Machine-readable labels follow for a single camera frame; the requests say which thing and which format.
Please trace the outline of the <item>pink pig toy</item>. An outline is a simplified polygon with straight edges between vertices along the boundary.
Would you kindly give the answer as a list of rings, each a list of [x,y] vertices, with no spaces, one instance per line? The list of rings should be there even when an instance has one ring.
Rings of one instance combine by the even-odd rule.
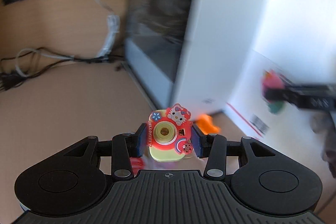
[[[284,82],[274,70],[264,71],[261,80],[261,90],[262,90],[262,96],[264,97],[264,100],[266,102],[272,103],[272,101],[266,99],[265,97],[267,89],[283,89],[283,88],[284,88]]]

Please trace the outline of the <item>yellow pink toy camera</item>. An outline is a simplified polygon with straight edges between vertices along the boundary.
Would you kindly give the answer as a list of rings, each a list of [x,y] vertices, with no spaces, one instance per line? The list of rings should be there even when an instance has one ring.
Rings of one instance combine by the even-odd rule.
[[[180,161],[193,151],[191,113],[176,103],[165,110],[153,111],[147,121],[147,146],[158,162]]]

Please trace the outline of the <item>orange pumpkin box half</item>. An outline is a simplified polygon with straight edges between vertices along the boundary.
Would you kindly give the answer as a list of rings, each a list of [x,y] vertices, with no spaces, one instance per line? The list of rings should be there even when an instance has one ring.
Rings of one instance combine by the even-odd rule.
[[[213,118],[207,114],[201,114],[195,124],[205,135],[218,134],[221,131],[219,127],[214,125]]]

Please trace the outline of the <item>long red snack packet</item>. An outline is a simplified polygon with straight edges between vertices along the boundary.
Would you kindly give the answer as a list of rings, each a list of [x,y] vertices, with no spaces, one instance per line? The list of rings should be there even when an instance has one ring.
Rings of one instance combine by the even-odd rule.
[[[130,162],[134,176],[137,176],[140,170],[145,169],[145,163],[141,157],[131,157]]]

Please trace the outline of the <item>white computer case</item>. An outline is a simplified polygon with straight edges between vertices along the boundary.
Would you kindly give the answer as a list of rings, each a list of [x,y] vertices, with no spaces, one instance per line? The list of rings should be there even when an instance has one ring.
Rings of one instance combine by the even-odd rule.
[[[126,63],[154,109],[222,110],[265,0],[128,0]]]

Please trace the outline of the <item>white printed cardboard box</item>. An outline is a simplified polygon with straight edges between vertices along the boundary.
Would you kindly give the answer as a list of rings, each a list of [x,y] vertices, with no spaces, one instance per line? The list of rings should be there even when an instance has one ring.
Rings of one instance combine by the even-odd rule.
[[[261,81],[267,71],[284,73],[275,63],[252,51],[240,78],[224,107],[225,114],[242,130],[266,145],[294,159],[318,174],[323,184],[318,206],[322,206],[335,191],[335,179],[323,161],[323,134],[310,127],[313,112],[299,110],[285,103],[274,112],[262,96]]]

